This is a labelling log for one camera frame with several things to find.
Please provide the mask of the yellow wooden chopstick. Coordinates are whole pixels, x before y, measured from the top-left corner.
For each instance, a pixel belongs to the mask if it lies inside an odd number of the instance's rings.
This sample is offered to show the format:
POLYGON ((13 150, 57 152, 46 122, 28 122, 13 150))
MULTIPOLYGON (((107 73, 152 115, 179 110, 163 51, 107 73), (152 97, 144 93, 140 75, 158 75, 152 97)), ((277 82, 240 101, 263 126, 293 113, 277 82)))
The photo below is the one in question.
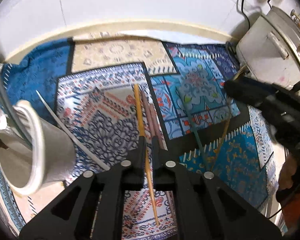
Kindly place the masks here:
MULTIPOLYGON (((138 120, 139 136, 141 136, 146 141, 145 128, 144 128, 144 123, 143 123, 143 118, 142 118, 139 85, 137 83, 134 84, 134 94, 135 94, 135 101, 136 101, 136 114, 137 114, 137 120, 138 120)), ((153 208, 155 223, 156 223, 156 226, 159 226, 157 206, 156 206, 156 202, 155 202, 154 189, 153 189, 153 183, 152 183, 152 174, 151 174, 151 168, 150 168, 150 164, 149 164, 147 148, 145 149, 145 174, 147 177, 149 195, 150 195, 151 204, 152 204, 152 208, 153 208)))

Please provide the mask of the thin yellow chopstick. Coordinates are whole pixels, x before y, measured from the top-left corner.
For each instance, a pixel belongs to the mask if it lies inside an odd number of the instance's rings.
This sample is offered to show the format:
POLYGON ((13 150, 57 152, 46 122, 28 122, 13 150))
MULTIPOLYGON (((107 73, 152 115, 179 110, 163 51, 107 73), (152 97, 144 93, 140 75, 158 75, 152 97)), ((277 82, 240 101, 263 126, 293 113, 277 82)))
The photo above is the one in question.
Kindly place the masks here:
POLYGON ((230 125, 230 117, 228 117, 227 120, 224 122, 224 129, 223 129, 222 136, 216 140, 217 148, 208 146, 208 149, 207 149, 208 152, 207 152, 207 157, 206 157, 206 160, 207 160, 206 171, 213 171, 213 168, 219 157, 219 153, 221 151, 223 142, 225 141, 225 137, 227 135, 229 125, 230 125))

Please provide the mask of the white ceramic utensil cup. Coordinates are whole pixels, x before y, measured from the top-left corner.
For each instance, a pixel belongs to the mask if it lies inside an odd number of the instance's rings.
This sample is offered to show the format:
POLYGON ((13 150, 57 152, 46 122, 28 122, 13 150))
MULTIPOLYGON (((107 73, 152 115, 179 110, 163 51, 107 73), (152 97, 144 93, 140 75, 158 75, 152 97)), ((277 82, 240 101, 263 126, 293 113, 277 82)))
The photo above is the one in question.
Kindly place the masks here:
POLYGON ((70 137, 40 118, 28 101, 20 100, 13 108, 32 139, 30 147, 15 134, 15 128, 0 131, 0 139, 7 146, 0 148, 0 168, 13 191, 31 195, 68 178, 76 162, 70 137))

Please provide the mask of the white chopstick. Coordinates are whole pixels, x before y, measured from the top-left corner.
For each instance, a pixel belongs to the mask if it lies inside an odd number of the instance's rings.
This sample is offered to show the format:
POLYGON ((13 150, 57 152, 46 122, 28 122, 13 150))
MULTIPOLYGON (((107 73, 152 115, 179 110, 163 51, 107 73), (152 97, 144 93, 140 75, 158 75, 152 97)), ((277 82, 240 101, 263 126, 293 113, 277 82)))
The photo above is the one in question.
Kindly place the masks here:
POLYGON ((38 90, 36 90, 37 95, 39 96, 41 102, 47 109, 47 111, 50 113, 50 115, 54 118, 54 120, 57 122, 57 124, 61 127, 61 129, 70 137, 70 139, 99 167, 101 167, 103 170, 108 171, 110 170, 110 167, 106 165, 101 159, 99 159, 96 155, 94 155, 88 148, 86 148, 68 129, 67 127, 59 120, 58 116, 53 112, 53 110, 50 108, 50 106, 47 104, 47 102, 44 100, 44 98, 41 96, 38 90))

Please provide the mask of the brown chopstick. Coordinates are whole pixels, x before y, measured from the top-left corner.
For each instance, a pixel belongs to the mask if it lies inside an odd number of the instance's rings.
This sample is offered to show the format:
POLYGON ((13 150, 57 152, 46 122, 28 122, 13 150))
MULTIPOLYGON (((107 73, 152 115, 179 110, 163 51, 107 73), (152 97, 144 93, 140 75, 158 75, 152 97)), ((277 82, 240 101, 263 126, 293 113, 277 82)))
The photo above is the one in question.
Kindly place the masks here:
POLYGON ((158 137, 159 146, 160 146, 160 148, 167 150, 166 143, 164 142, 164 139, 162 137, 162 132, 160 130, 160 123, 158 122, 158 119, 157 119, 157 113, 156 113, 156 110, 155 110, 155 107, 153 104, 149 105, 149 110, 150 110, 150 115, 152 118, 154 132, 155 132, 155 135, 158 137))
POLYGON ((157 136, 157 125, 155 124, 155 120, 151 111, 151 106, 148 103, 148 100, 146 98, 145 93, 143 92, 143 90, 141 91, 141 97, 142 97, 142 102, 143 102, 143 107, 145 109, 145 113, 146 113, 146 118, 147 118, 147 123, 148 123, 148 127, 149 127, 149 131, 151 134, 151 137, 157 136))

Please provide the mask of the green translucent chopstick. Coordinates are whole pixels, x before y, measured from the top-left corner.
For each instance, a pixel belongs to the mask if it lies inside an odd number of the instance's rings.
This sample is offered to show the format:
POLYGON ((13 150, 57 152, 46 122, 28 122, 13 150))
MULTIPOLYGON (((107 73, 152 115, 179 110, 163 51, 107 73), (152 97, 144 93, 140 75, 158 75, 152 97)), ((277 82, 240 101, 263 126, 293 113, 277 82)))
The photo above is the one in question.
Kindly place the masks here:
POLYGON ((186 102, 184 101, 184 99, 181 99, 181 102, 183 103, 183 107, 185 109, 185 112, 187 114, 188 120, 190 122, 192 132, 194 133, 194 136, 196 138, 196 142, 198 144, 198 147, 199 147, 199 150, 200 150, 200 154, 202 156, 203 163, 205 165, 205 169, 206 169, 206 171, 208 171, 209 170, 209 166, 208 166, 208 162, 207 162, 207 159, 206 159, 206 154, 204 152, 204 148, 203 148, 202 142, 200 140, 197 128, 196 128, 196 126, 194 124, 194 121, 192 120, 192 115, 191 115, 190 111, 188 110, 186 102))

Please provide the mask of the patterned blue patchwork mat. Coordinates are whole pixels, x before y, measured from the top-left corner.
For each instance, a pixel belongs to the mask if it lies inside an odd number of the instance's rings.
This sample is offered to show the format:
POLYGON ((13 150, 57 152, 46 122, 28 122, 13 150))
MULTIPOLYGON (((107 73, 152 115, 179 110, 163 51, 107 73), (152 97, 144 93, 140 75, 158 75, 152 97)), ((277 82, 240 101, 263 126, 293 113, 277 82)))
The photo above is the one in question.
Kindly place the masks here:
MULTIPOLYGON (((266 169, 260 165, 255 136, 249 123, 230 131, 225 137, 213 171, 206 171, 202 156, 181 99, 186 102, 207 157, 205 143, 212 132, 221 133, 227 117, 240 117, 242 108, 228 98, 224 82, 228 76, 204 50, 188 56, 173 48, 164 52, 172 60, 174 74, 150 76, 143 62, 102 64, 98 68, 66 74, 67 40, 55 41, 53 49, 38 46, 19 65, 5 64, 0 73, 3 90, 1 104, 14 114, 19 131, 30 135, 13 106, 28 101, 40 118, 61 127, 47 111, 36 90, 67 129, 110 168, 124 161, 138 146, 139 130, 134 84, 139 85, 146 148, 152 174, 152 137, 141 91, 153 104, 167 151, 190 172, 217 176, 260 212, 267 198, 266 169)), ((85 171, 105 172, 75 143, 76 162, 65 180, 72 184, 85 171)), ((147 177, 140 191, 126 191, 121 239, 166 239, 177 235, 175 203, 171 191, 154 187, 159 226, 156 226, 147 177)))

